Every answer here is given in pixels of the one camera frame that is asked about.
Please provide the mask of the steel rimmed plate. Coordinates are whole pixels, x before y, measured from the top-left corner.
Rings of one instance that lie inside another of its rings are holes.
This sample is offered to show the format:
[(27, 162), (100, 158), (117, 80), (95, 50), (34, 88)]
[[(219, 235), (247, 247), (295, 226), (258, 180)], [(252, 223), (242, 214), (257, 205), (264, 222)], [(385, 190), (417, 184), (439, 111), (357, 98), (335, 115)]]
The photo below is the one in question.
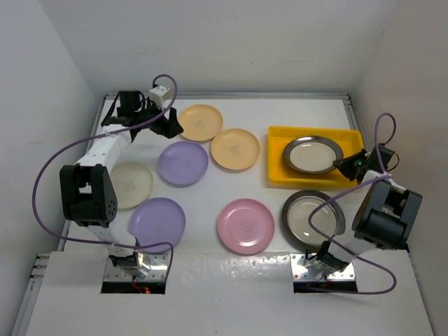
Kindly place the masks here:
[(283, 159), (293, 170), (303, 174), (325, 174), (335, 169), (334, 161), (344, 153), (339, 144), (322, 136), (304, 136), (290, 141)]
[[(326, 240), (309, 225), (308, 217), (316, 207), (330, 196), (316, 190), (301, 190), (292, 194), (281, 210), (281, 227), (291, 246), (301, 251), (315, 253)], [(345, 232), (343, 210), (335, 201), (320, 209), (312, 218), (316, 228), (328, 236)]]

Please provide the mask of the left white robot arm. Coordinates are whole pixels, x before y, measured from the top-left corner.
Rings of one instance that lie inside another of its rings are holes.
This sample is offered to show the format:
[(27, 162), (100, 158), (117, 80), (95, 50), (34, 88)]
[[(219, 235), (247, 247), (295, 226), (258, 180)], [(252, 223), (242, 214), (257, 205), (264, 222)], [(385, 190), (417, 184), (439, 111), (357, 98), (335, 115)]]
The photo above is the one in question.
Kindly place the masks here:
[(145, 277), (151, 267), (144, 253), (136, 249), (138, 240), (124, 225), (114, 222), (118, 198), (110, 173), (141, 130), (150, 129), (168, 139), (183, 132), (176, 109), (165, 106), (168, 96), (169, 89), (161, 85), (147, 95), (120, 91), (101, 122), (100, 137), (81, 159), (59, 172), (65, 218), (105, 241), (112, 265), (133, 277)]

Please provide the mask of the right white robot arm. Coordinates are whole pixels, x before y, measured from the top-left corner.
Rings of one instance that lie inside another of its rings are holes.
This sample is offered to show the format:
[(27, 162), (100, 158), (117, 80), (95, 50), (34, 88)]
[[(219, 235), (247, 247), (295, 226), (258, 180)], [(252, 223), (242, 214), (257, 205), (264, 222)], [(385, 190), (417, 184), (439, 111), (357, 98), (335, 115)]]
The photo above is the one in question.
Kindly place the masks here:
[(319, 248), (312, 265), (320, 274), (341, 272), (368, 251), (406, 245), (423, 197), (393, 181), (388, 165), (394, 157), (398, 154), (381, 143), (378, 150), (363, 149), (333, 162), (344, 177), (358, 183), (364, 197), (351, 226), (330, 235)]

